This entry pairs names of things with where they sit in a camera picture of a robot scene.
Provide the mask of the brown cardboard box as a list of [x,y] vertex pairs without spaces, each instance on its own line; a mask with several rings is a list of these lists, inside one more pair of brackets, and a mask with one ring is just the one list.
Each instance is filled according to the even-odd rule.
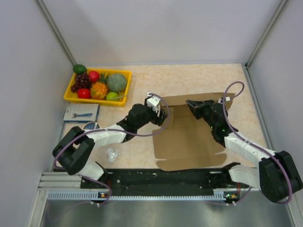
[[222,165],[227,158],[225,148],[217,143],[205,120],[197,120],[186,100],[218,102],[223,93],[201,93],[164,98],[170,109],[168,126],[154,130],[153,147],[156,165],[163,171],[207,168]]

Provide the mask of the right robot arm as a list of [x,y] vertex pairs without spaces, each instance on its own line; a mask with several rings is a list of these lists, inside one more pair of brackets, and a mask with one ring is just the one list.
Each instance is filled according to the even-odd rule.
[[276,152],[263,148],[245,138],[226,121],[227,111],[222,101],[186,101],[196,119],[204,119],[210,126],[213,139],[254,164],[254,167],[233,163],[221,175],[226,187],[243,183],[259,189],[271,202],[279,202],[300,191],[303,182],[291,155],[286,151]]

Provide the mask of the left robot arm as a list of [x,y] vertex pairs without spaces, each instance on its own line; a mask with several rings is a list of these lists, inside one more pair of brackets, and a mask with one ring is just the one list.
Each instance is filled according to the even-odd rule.
[[107,183],[106,170],[89,160],[93,148],[128,142],[141,136],[137,132],[143,126],[167,126],[169,118],[170,110],[166,113],[158,106],[134,104],[128,115],[112,126],[87,131],[73,127],[53,149],[54,164],[58,162],[69,175],[90,178],[96,187],[103,187]]

